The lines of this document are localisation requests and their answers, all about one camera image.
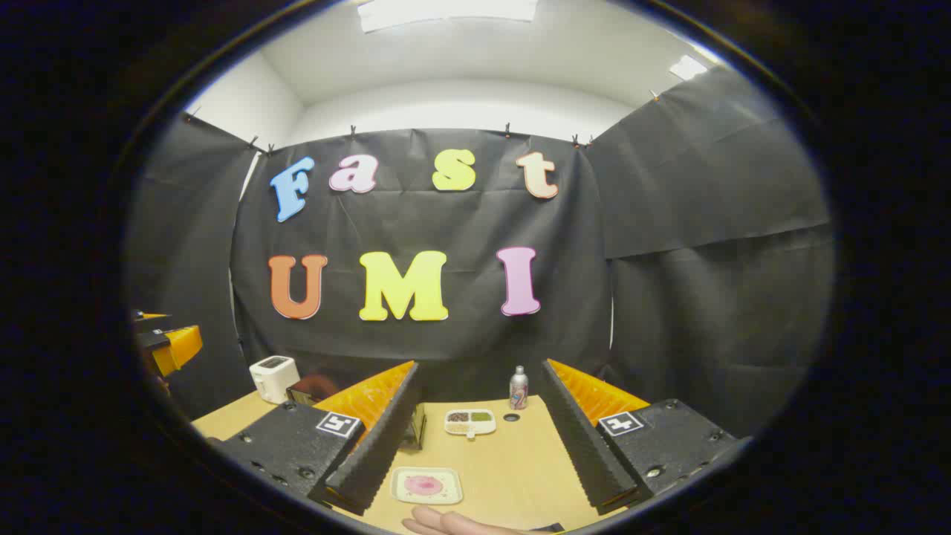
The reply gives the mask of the small ceiling light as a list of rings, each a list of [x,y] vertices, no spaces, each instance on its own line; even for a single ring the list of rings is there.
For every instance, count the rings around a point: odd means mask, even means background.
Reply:
[[[682,55],[675,63],[672,63],[668,72],[682,81],[689,81],[696,76],[708,72],[709,68],[702,64],[696,58],[689,55]]]

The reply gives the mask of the white divided dish of grains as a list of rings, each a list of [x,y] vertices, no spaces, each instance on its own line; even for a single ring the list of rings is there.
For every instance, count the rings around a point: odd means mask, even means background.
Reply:
[[[445,414],[443,430],[450,435],[475,439],[496,431],[495,413],[489,409],[454,409]]]

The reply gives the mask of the white square plate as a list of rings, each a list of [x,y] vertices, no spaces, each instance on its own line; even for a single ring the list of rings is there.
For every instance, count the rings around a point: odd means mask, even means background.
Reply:
[[[444,484],[443,491],[434,496],[413,496],[404,488],[407,476],[426,475],[434,476]],[[455,505],[464,499],[461,478],[451,468],[444,467],[398,467],[395,468],[391,481],[391,494],[400,502],[410,502],[416,505]]]

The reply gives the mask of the black electric oven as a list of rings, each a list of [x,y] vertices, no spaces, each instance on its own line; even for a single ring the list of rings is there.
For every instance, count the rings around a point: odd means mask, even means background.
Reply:
[[[383,402],[390,402],[405,375],[398,366],[359,383],[340,386],[327,374],[309,374],[288,387],[288,399],[356,416],[371,430],[383,415]]]

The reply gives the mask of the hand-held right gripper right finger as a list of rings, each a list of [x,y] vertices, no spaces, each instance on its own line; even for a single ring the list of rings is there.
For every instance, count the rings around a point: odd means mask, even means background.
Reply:
[[[744,444],[676,398],[648,403],[553,359],[538,393],[600,514],[682,487]]]

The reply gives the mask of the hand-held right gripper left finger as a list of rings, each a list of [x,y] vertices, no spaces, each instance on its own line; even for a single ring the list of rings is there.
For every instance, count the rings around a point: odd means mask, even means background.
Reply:
[[[419,366],[408,361],[317,404],[279,404],[216,449],[283,493],[363,515],[419,402]]]

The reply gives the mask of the black backdrop cloth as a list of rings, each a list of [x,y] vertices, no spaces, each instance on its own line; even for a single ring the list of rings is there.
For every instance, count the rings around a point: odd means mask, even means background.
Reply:
[[[139,180],[130,307],[199,325],[190,418],[287,355],[353,385],[415,361],[426,402],[502,399],[547,359],[747,436],[814,359],[836,270],[814,167],[729,68],[588,148],[469,129],[357,133],[255,161],[180,120]]]

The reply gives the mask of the white toaster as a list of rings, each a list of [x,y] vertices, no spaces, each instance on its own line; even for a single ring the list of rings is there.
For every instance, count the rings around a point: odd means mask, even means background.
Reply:
[[[288,402],[288,389],[299,382],[296,361],[292,357],[272,355],[249,366],[249,374],[259,396],[265,402]]]

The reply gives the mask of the long ceiling light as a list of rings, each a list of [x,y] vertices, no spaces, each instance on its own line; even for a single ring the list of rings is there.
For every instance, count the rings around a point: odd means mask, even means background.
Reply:
[[[370,0],[357,7],[361,30],[376,33],[418,22],[501,19],[532,22],[538,0]]]

